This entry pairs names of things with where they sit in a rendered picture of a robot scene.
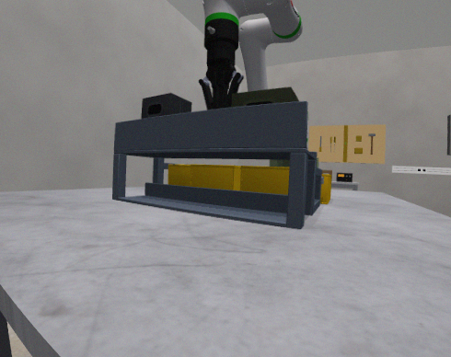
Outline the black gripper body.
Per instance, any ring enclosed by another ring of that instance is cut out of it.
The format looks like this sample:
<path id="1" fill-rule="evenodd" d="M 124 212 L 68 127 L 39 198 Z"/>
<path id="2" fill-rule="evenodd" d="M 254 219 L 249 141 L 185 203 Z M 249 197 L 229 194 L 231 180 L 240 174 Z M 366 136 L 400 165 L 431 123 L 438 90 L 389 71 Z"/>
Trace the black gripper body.
<path id="1" fill-rule="evenodd" d="M 214 41 L 207 46 L 206 76 L 212 84 L 211 72 L 216 72 L 216 84 L 219 84 L 219 71 L 225 71 L 224 84 L 232 80 L 235 68 L 235 46 L 227 41 Z"/>

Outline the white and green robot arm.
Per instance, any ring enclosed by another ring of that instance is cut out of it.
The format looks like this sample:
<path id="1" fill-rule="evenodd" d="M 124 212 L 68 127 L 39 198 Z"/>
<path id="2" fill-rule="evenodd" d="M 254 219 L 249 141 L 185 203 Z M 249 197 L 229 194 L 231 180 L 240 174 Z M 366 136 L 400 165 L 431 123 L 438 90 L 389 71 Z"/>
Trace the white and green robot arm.
<path id="1" fill-rule="evenodd" d="M 202 3 L 205 49 L 214 41 L 227 41 L 237 50 L 239 43 L 248 92 L 269 89 L 266 47 L 272 43 L 295 41 L 303 30 L 302 19 L 292 0 L 202 0 Z M 266 18 L 248 20 L 238 29 L 241 17 L 262 13 Z"/>

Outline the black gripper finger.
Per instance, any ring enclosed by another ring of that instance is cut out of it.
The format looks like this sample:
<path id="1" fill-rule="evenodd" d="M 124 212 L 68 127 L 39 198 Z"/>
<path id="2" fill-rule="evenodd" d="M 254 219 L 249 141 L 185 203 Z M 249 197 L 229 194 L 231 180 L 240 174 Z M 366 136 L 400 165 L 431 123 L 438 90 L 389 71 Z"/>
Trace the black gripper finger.
<path id="1" fill-rule="evenodd" d="M 231 81 L 231 85 L 224 84 L 225 79 L 225 71 L 219 71 L 219 100 L 218 100 L 218 108 L 229 108 L 231 106 L 231 98 L 232 94 L 237 93 L 240 83 L 242 82 L 244 76 L 236 71 L 232 74 L 233 79 Z M 228 91 L 229 89 L 229 91 Z M 227 94 L 228 91 L 228 94 Z"/>
<path id="2" fill-rule="evenodd" d="M 212 89 L 213 95 L 211 92 L 211 88 L 209 87 L 209 79 L 207 76 L 203 80 L 199 80 L 199 84 L 202 86 L 202 92 L 204 95 L 206 108 L 207 109 L 218 109 L 218 98 L 219 98 L 219 86 L 216 84 L 216 72 L 211 72 L 212 78 Z"/>

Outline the dark blue-grey metal shelf rack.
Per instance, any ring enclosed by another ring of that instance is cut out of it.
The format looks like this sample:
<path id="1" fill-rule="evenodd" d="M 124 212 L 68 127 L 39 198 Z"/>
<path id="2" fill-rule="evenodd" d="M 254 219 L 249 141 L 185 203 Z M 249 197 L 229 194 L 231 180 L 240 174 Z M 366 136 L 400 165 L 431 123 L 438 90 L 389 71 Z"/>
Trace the dark blue-grey metal shelf rack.
<path id="1" fill-rule="evenodd" d="M 305 215 L 320 205 L 325 178 L 317 168 L 317 152 L 309 152 L 306 141 L 307 101 L 116 122 L 112 199 L 302 229 Z M 153 183 L 145 183 L 144 196 L 125 197 L 127 156 L 143 154 L 158 154 L 153 156 Z M 290 160 L 288 195 L 163 184 L 164 169 L 182 165 L 164 163 L 165 158 Z"/>

